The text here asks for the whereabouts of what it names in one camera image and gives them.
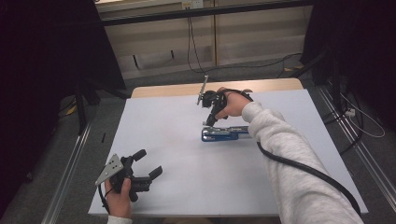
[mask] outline blue object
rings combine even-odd
[[[248,126],[230,128],[204,127],[201,139],[203,142],[219,142],[238,140],[239,134],[248,135]]]

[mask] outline black wall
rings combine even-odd
[[[59,103],[77,81],[125,88],[104,28],[73,25],[99,20],[92,0],[0,0],[0,216],[34,169]]]

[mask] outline person's arm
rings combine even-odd
[[[217,119],[242,115],[250,123],[250,135],[264,149],[327,174],[306,139],[280,113],[263,109],[260,103],[251,103],[237,93],[226,95],[227,107]],[[323,180],[266,157],[265,166],[282,223],[362,223],[343,195]]]
[[[124,179],[120,194],[112,190],[108,179],[105,181],[105,189],[108,192],[106,200],[110,210],[107,224],[132,224],[131,200],[129,198],[131,179]]]

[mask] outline metal bracket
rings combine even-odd
[[[209,79],[209,76],[208,76],[208,75],[205,75],[204,83],[202,84],[201,90],[199,91],[199,94],[198,94],[197,105],[199,105],[199,103],[200,103],[201,100],[202,100],[202,97],[203,97],[203,95],[204,95],[205,86],[206,86],[206,83],[207,83],[207,80],[208,80],[208,79]]]
[[[114,154],[108,164],[103,169],[102,173],[99,175],[98,179],[95,181],[95,186],[100,185],[105,180],[109,179],[111,176],[115,175],[122,169],[123,165],[119,156],[117,156],[117,154]]]

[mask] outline hand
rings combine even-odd
[[[221,87],[218,91],[225,90],[224,87]],[[224,107],[216,116],[216,119],[222,119],[226,116],[238,117],[242,115],[242,110],[245,105],[250,103],[250,101],[242,96],[241,94],[233,91],[224,92],[227,97],[227,106]]]
[[[110,180],[105,181],[106,192],[112,189]],[[113,217],[132,217],[131,200],[129,199],[129,190],[131,189],[131,179],[125,178],[122,183],[121,193],[111,190],[106,196],[110,215]]]

